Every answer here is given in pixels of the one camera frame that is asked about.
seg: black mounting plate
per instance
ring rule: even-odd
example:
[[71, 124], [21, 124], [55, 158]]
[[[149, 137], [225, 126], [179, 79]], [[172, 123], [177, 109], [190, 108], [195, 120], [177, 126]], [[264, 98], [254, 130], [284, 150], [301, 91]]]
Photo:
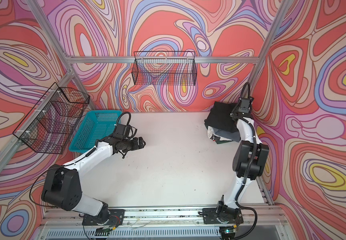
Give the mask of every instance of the black mounting plate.
[[[231, 215], [228, 214], [224, 214], [221, 213], [220, 217], [222, 219], [230, 219], [227, 223], [225, 224], [236, 224], [237, 226], [240, 225], [241, 223], [244, 223], [244, 219], [243, 216], [241, 214], [241, 209], [237, 209], [238, 211], [238, 215], [236, 219], [232, 219], [233, 217]], [[203, 215], [203, 219], [204, 219], [204, 223], [205, 224], [221, 224], [218, 220], [217, 220], [217, 213], [216, 213], [216, 209], [215, 208], [207, 208], [207, 209], [202, 209], [202, 213]]]
[[[124, 209], [108, 209], [110, 216], [117, 216], [120, 219], [120, 223], [117, 224], [122, 225], [123, 219], [124, 219]], [[99, 225], [96, 221], [96, 219], [89, 214], [84, 214], [84, 219], [82, 221], [82, 225], [84, 226], [114, 226], [118, 219], [116, 217], [109, 217], [109, 220], [105, 225]]]

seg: teal plastic basket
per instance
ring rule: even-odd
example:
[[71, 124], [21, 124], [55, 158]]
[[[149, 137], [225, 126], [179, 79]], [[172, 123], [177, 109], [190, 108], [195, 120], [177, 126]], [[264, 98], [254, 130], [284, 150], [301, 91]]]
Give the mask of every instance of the teal plastic basket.
[[119, 110], [89, 111], [69, 146], [71, 152], [84, 153], [91, 149], [97, 139], [110, 135], [115, 127]]

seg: black wire basket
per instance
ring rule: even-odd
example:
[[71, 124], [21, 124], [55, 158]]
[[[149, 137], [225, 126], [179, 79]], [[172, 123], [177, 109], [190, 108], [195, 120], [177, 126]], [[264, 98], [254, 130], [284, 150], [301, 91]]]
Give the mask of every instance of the black wire basket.
[[13, 135], [35, 152], [62, 154], [89, 104], [90, 97], [74, 88], [57, 86], [56, 90], [51, 89], [52, 87], [47, 91], [52, 94], [49, 102], [18, 136], [16, 130], [30, 114], [29, 112], [13, 131]]
[[194, 51], [135, 51], [134, 58], [135, 85], [196, 85]]

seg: white table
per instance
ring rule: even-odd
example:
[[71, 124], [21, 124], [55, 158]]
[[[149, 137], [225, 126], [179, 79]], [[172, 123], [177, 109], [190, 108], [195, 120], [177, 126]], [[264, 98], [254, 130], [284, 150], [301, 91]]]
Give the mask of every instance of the white table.
[[[110, 207], [217, 204], [236, 175], [232, 161], [238, 143], [208, 139], [208, 114], [132, 113], [130, 125], [145, 148], [128, 152], [125, 159], [114, 154], [102, 161], [84, 176], [82, 191]], [[241, 203], [264, 203], [256, 181]]]

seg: gray folded cloth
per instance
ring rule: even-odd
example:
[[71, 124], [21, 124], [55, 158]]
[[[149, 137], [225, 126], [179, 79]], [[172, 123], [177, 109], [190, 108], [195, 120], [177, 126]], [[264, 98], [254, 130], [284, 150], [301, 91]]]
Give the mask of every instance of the gray folded cloth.
[[228, 131], [220, 130], [220, 129], [217, 129], [217, 128], [213, 128], [213, 130], [214, 130], [214, 134], [215, 135], [231, 139], [231, 140], [233, 140], [235, 142], [239, 142], [241, 140], [241, 136], [240, 136], [240, 132], [239, 131], [237, 131], [237, 132], [228, 132]]

